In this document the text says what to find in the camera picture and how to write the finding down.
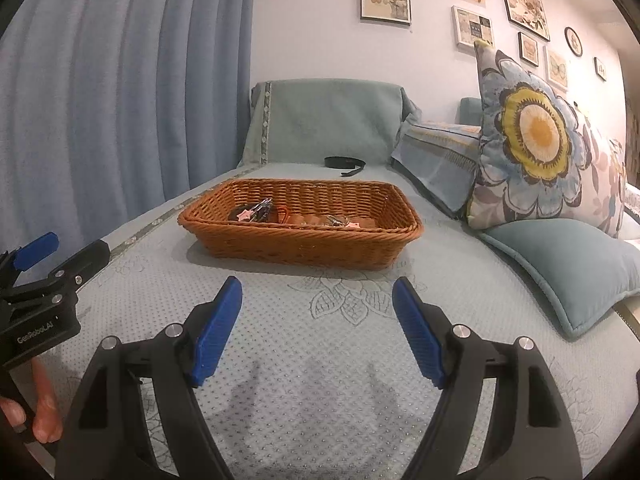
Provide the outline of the person's left hand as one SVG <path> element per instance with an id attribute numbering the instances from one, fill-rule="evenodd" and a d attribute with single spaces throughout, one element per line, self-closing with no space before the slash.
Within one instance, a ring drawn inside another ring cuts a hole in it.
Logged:
<path id="1" fill-rule="evenodd" d="M 30 362 L 37 397 L 32 433 L 41 444 L 58 442 L 62 437 L 63 423 L 53 386 L 41 360 L 33 358 Z M 24 425 L 26 422 L 25 411 L 14 400 L 2 396 L 1 409 L 12 427 Z"/>

